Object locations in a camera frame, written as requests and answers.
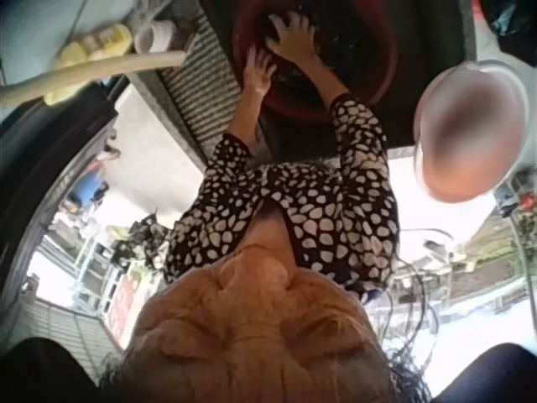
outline dark fabric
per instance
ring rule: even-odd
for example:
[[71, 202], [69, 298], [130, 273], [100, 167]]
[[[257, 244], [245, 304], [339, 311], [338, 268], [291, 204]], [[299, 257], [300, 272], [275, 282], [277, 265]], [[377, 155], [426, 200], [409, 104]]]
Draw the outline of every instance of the dark fabric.
[[433, 403], [535, 403], [537, 357], [516, 344], [480, 355]]
[[99, 389], [57, 342], [29, 338], [0, 359], [2, 403], [98, 403]]

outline wrinkled skin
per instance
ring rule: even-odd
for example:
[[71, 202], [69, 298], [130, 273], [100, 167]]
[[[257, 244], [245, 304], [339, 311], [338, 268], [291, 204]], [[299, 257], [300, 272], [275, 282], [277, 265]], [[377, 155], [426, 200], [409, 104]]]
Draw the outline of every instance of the wrinkled skin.
[[392, 402], [359, 301], [296, 267], [281, 216], [143, 308], [123, 379], [151, 402]]

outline metal grate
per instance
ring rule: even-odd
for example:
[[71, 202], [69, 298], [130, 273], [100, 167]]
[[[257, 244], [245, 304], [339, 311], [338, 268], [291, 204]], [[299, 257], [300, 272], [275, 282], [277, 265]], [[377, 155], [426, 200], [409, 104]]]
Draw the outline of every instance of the metal grate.
[[161, 79], [192, 136], [210, 155], [232, 119], [241, 90], [201, 10], [196, 23], [197, 38], [185, 63], [162, 70]]

